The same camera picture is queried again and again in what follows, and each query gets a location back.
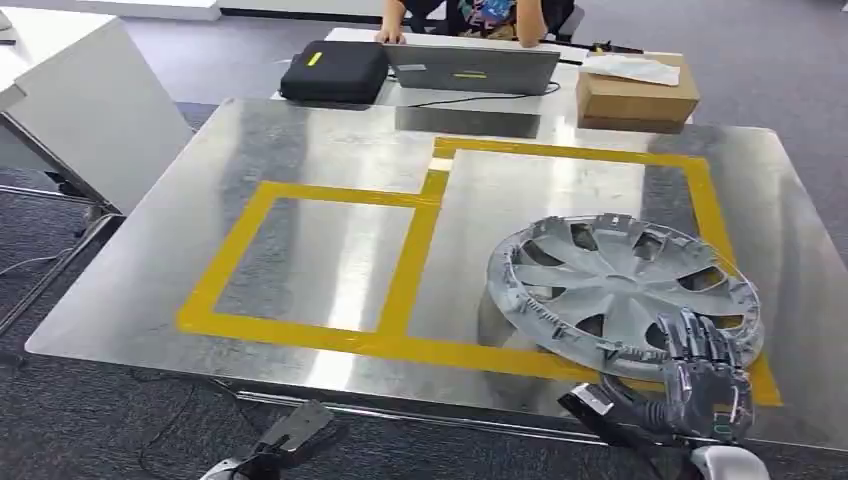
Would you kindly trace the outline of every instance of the yellow taped rectangle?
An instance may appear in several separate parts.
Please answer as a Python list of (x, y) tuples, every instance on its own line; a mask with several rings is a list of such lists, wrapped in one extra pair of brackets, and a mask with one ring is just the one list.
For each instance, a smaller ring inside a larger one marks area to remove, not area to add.
[[(717, 249), (723, 259), (735, 262), (718, 198), (710, 180), (709, 166), (701, 157), (439, 137), (432, 153), (437, 163), (431, 165), (441, 168), (428, 170), (424, 185), (418, 194), (262, 182), (178, 312), (179, 328), (186, 332), (246, 341), (334, 350), (445, 367), (575, 382), (597, 381), (597, 372), (549, 353), (444, 342), (410, 337), (406, 334), (418, 282), (429, 254), (430, 241), (447, 188), (450, 161), (455, 158), (458, 150), (681, 168), (687, 178), (701, 235)], [(241, 257), (274, 201), (280, 198), (368, 203), (415, 209), (376, 332), (355, 332), (214, 312), (217, 299), (226, 288), (230, 275), (238, 267)], [(764, 354), (754, 362), (749, 373), (756, 403), (768, 406), (782, 405), (780, 393)], [(634, 383), (638, 384), (639, 388), (661, 388), (659, 384)]]

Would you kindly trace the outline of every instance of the stainless steel tabletop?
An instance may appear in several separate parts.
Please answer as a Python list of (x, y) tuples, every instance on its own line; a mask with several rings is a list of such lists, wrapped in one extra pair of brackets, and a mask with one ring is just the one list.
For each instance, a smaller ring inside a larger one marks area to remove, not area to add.
[(534, 220), (602, 212), (735, 254), (767, 329), (750, 436), (848, 448), (848, 272), (756, 128), (227, 101), (27, 350), (562, 416), (556, 398), (593, 374), (481, 321), (484, 266)]

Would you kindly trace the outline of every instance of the laptop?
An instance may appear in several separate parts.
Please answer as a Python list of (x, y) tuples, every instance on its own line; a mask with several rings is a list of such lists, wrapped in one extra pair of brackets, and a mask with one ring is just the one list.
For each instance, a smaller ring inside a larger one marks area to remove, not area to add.
[(542, 95), (558, 52), (425, 45), (383, 46), (406, 88)]

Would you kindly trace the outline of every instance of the tissue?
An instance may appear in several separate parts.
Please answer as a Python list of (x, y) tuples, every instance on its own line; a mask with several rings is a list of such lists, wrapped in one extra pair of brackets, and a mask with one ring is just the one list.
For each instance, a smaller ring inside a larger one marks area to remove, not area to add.
[(644, 57), (589, 56), (583, 60), (580, 71), (672, 87), (680, 84), (680, 67), (672, 67)]

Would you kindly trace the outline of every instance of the cardboard box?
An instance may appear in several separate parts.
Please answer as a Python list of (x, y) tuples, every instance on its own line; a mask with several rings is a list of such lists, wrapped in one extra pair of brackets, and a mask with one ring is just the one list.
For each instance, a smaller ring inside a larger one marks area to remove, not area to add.
[(660, 133), (683, 129), (700, 100), (689, 66), (681, 55), (644, 56), (680, 67), (680, 84), (670, 87), (581, 72), (577, 80), (579, 127)]

